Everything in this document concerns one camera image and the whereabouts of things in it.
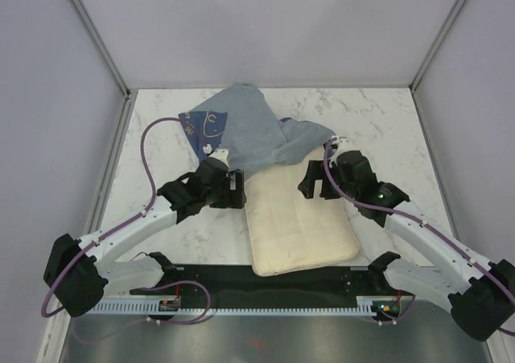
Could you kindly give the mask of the cream white pillow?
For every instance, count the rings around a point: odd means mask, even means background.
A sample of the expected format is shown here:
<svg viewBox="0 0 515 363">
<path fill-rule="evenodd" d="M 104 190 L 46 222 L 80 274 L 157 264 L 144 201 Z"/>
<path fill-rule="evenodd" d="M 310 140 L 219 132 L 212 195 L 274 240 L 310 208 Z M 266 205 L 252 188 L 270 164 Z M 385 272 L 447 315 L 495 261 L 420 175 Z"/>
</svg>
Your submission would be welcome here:
<svg viewBox="0 0 515 363">
<path fill-rule="evenodd" d="M 321 158 L 323 149 L 317 148 L 301 163 L 273 165 L 245 181 L 245 214 L 256 275 L 335 266 L 358 255 L 360 244 L 343 201 L 306 199 L 298 190 L 309 162 Z"/>
</svg>

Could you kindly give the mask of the blue denim pillowcase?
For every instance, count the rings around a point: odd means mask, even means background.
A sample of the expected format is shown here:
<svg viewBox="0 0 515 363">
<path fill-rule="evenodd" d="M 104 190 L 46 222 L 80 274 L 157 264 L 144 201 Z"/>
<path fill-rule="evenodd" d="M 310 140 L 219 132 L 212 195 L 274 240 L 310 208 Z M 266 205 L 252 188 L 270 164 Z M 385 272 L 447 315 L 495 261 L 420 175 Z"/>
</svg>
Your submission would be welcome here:
<svg viewBox="0 0 515 363">
<path fill-rule="evenodd" d="M 229 169 L 248 179 L 277 165 L 295 165 L 322 146 L 334 131 L 315 122 L 278 119 L 254 85 L 234 84 L 179 114 L 199 161 L 206 146 L 229 151 Z"/>
</svg>

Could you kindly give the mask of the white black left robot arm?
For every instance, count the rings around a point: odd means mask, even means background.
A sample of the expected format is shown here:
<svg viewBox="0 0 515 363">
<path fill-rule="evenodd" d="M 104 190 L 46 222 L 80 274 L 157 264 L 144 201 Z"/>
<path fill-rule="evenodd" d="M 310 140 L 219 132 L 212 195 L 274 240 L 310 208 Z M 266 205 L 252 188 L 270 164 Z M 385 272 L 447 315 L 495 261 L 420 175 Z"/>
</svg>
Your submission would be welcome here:
<svg viewBox="0 0 515 363">
<path fill-rule="evenodd" d="M 231 171 L 224 161 L 207 158 L 194 172 L 156 189 L 150 202 L 150 207 L 108 229 L 78 239 L 64 234 L 54 241 L 43 280 L 71 317 L 86 314 L 108 293 L 172 291 L 176 276 L 172 264 L 161 253 L 131 262 L 118 259 L 205 207 L 244 208 L 244 172 Z"/>
</svg>

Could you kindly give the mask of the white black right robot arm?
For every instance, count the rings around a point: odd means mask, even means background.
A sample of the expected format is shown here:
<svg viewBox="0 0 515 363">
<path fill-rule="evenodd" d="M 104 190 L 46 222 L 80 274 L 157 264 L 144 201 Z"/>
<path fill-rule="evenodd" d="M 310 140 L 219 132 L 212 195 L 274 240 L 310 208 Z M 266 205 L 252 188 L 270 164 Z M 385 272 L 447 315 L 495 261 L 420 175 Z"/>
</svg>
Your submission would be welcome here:
<svg viewBox="0 0 515 363">
<path fill-rule="evenodd" d="M 307 199 L 321 181 L 320 196 L 340 197 L 378 226 L 399 236 L 422 254 L 433 269 L 415 265 L 400 254 L 386 252 L 368 273 L 372 291 L 391 289 L 413 294 L 447 311 L 472 339 L 486 341 L 514 315 L 514 266 L 492 262 L 453 237 L 441 233 L 426 214 L 392 183 L 377 179 L 360 151 L 335 150 L 311 160 L 298 190 Z"/>
</svg>

